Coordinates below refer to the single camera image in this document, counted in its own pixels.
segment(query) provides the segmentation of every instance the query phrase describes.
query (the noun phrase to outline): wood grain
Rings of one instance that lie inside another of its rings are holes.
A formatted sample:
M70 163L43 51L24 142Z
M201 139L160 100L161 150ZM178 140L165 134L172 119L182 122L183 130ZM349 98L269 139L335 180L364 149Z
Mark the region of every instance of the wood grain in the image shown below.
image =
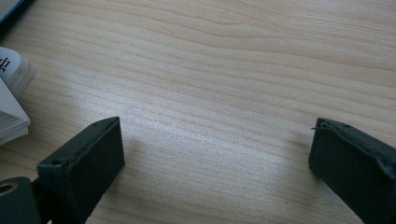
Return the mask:
M317 117L396 147L391 0L36 0L0 45L36 65L0 179L120 116L88 223L361 223L308 170Z

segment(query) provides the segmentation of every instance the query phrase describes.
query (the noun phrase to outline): wooden table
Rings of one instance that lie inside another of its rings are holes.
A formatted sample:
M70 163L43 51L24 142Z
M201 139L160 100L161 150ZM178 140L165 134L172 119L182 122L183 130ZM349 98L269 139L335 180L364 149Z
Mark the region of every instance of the wooden table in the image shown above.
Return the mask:
M393 0L36 0L0 41L36 66L0 179L120 116L88 223L361 223L308 169L317 117L396 147Z

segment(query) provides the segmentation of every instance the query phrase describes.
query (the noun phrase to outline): clamp jaw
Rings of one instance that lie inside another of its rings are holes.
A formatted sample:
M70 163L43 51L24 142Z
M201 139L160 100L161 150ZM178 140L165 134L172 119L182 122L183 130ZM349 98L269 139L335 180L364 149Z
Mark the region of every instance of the clamp jaw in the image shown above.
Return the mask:
M358 129L318 119L309 168L365 224L396 223L396 149Z
M0 181L1 223L85 223L125 164L120 118L93 123L37 165Z

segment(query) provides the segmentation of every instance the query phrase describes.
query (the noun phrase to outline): hole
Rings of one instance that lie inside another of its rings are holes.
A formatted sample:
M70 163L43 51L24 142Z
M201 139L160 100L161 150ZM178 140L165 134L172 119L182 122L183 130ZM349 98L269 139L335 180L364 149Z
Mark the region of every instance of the hole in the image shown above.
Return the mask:
M17 182L6 183L0 185L0 196L6 195L13 191L18 186Z
M320 123L320 128L330 128L329 124L326 122Z
M59 165L59 164L61 164L62 162L64 162L63 159L56 159L56 160L53 161L51 164L52 164L52 165Z

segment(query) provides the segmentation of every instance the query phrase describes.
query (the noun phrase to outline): black object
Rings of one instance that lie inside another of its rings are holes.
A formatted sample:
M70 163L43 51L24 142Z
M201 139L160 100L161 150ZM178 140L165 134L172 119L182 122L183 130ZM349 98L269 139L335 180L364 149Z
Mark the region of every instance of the black object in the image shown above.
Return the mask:
M0 22L0 40L8 33L8 30L20 19L24 12L35 0L23 0L12 12Z
M347 124L318 119L309 168L364 223L396 223L395 148Z
M0 222L85 223L123 165L120 119L95 122L40 162L32 184L0 182Z

